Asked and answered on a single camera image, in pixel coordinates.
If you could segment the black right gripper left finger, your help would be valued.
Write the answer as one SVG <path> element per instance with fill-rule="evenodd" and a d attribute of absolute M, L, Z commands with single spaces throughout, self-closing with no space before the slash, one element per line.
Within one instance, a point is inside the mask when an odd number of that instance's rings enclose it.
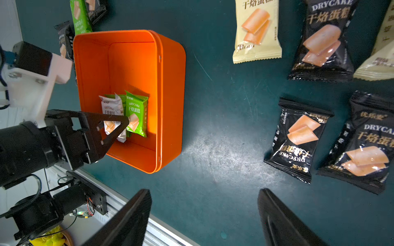
<path fill-rule="evenodd" d="M 141 189 L 85 246 L 141 246 L 152 205 L 151 193 Z"/>

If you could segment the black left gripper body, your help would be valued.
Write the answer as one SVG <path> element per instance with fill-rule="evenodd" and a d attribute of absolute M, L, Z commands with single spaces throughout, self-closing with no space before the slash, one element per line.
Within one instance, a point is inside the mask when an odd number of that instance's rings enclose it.
<path fill-rule="evenodd" d="M 102 158 L 101 115 L 90 112 L 48 110 L 47 130 L 55 139 L 58 165 L 75 171 Z"/>

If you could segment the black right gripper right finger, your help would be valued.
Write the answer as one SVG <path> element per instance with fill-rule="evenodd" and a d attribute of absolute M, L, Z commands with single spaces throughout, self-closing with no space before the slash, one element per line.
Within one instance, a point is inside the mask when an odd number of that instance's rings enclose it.
<path fill-rule="evenodd" d="M 258 209 L 268 246 L 326 246 L 271 190 L 259 191 Z"/>

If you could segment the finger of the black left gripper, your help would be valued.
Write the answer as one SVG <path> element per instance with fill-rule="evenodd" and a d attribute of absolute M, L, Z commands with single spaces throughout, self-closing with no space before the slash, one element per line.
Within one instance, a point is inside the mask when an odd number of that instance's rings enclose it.
<path fill-rule="evenodd" d="M 101 160 L 129 124 L 128 118 L 122 115 L 78 112 L 78 117 L 87 144 L 85 160 Z M 119 125 L 107 135 L 105 122 L 118 122 Z"/>

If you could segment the orange storage box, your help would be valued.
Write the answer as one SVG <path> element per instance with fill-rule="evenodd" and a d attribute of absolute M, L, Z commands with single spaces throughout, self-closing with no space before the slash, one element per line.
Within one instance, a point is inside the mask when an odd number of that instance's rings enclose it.
<path fill-rule="evenodd" d="M 107 155 L 148 174 L 182 151 L 186 53 L 152 30 L 79 34 L 73 43 L 81 110 L 101 113 L 100 96 L 148 97 L 147 136 L 116 141 Z"/>

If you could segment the black cookie packet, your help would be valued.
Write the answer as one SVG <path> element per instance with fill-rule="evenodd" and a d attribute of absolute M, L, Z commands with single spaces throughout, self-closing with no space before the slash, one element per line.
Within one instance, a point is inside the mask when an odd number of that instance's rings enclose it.
<path fill-rule="evenodd" d="M 281 115 L 272 149 L 264 162 L 310 184 L 311 166 L 319 139 L 334 113 L 280 98 Z"/>
<path fill-rule="evenodd" d="M 86 0 L 85 4 L 92 25 L 97 23 L 107 12 L 106 0 Z"/>
<path fill-rule="evenodd" d="M 349 82 L 355 72 L 346 31 L 358 1 L 305 1 L 307 8 L 301 43 L 288 79 Z"/>
<path fill-rule="evenodd" d="M 60 46 L 60 55 L 63 58 L 74 61 L 73 59 L 73 41 L 75 37 L 73 22 L 66 21 L 56 25 L 55 30 L 58 34 L 58 43 Z"/>
<path fill-rule="evenodd" d="M 350 118 L 317 173 L 381 194 L 394 164 L 394 99 L 356 91 L 349 103 Z"/>

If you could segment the yellow cookie packet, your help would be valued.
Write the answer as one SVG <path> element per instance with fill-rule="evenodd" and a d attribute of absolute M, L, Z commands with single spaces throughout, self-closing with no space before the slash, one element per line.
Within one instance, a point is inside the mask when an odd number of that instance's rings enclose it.
<path fill-rule="evenodd" d="M 278 0 L 236 1 L 236 18 L 234 64 L 282 57 Z"/>

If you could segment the pale green cookie packet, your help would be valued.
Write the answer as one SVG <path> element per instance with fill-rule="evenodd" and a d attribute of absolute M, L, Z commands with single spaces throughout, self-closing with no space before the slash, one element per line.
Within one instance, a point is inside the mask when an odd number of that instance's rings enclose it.
<path fill-rule="evenodd" d="M 394 2 L 391 2 L 371 56 L 355 71 L 355 79 L 381 81 L 394 78 Z"/>

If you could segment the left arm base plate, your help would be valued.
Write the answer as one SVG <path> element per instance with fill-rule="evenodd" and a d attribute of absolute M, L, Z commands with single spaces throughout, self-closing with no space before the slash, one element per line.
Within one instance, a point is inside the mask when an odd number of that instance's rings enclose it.
<path fill-rule="evenodd" d="M 106 215 L 108 212 L 107 194 L 92 181 L 76 172 L 67 171 L 66 174 L 74 178 L 75 184 L 80 185 L 92 208 L 101 215 Z"/>

